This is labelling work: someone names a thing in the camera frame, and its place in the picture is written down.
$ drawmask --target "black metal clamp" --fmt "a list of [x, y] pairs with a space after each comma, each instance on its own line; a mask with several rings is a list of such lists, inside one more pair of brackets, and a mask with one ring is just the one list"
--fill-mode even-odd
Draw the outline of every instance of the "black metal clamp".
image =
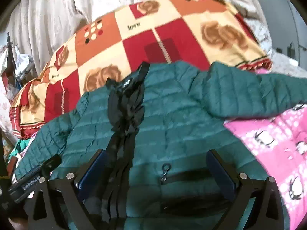
[[16, 206], [34, 191], [37, 181], [42, 177], [49, 179], [50, 172], [60, 164], [61, 157], [54, 155], [42, 165], [34, 167], [13, 185], [10, 179], [0, 179], [0, 211], [3, 214], [10, 215]]
[[265, 181], [250, 179], [221, 159], [215, 150], [206, 156], [208, 169], [219, 185], [223, 196], [232, 201], [214, 230], [236, 229], [250, 198], [255, 202], [244, 230], [284, 230], [282, 203], [274, 177]]
[[82, 200], [87, 198], [97, 179], [107, 184], [111, 171], [108, 154], [98, 150], [76, 174], [68, 173], [64, 179], [52, 181], [40, 179], [33, 195], [34, 209], [29, 215], [28, 229], [68, 229], [59, 205], [61, 198], [77, 229], [95, 230]]
[[[105, 151], [99, 150], [94, 157], [81, 168], [78, 175], [68, 173], [65, 179], [41, 180], [36, 186], [33, 199], [35, 207], [29, 216], [29, 230], [65, 230], [61, 210], [56, 205], [56, 193], [61, 193], [67, 209], [77, 229], [95, 230], [88, 213], [81, 203], [88, 193], [90, 184], [98, 172], [103, 172], [107, 184], [111, 168], [108, 167]], [[282, 204], [276, 181], [268, 177], [265, 181], [250, 179], [245, 173], [238, 174], [235, 169], [221, 159], [215, 150], [206, 156], [207, 167], [226, 198], [228, 209], [214, 227], [214, 230], [236, 229], [250, 198], [255, 197], [254, 206], [244, 230], [284, 230]], [[201, 202], [189, 202], [194, 205]]]

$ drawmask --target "green cloth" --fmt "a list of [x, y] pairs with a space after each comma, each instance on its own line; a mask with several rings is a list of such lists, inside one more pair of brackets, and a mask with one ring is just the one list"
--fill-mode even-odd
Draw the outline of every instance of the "green cloth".
[[[109, 93], [105, 86], [85, 93], [76, 109], [45, 124], [17, 167], [17, 178], [55, 154], [61, 155], [62, 164], [51, 178], [64, 178], [89, 161], [96, 150], [106, 149], [113, 135], [107, 114]], [[160, 205], [168, 199], [219, 193], [214, 180], [161, 185], [162, 165], [171, 164], [168, 176], [203, 169], [207, 151], [215, 149], [238, 173], [265, 180], [264, 168], [223, 122], [225, 118], [273, 117], [302, 102], [307, 102], [306, 79], [256, 75], [218, 62], [208, 72], [184, 62], [152, 64], [145, 78], [145, 116], [129, 171], [124, 229], [212, 229], [221, 214], [168, 217], [162, 215]], [[238, 229], [243, 228], [251, 206]], [[283, 210], [287, 229], [289, 217], [285, 207]]]
[[15, 144], [15, 148], [12, 150], [12, 152], [9, 154], [8, 161], [12, 158], [12, 156], [17, 156], [18, 153], [23, 152], [23, 150], [28, 146], [28, 143], [30, 142], [30, 138], [27, 140], [19, 140]]

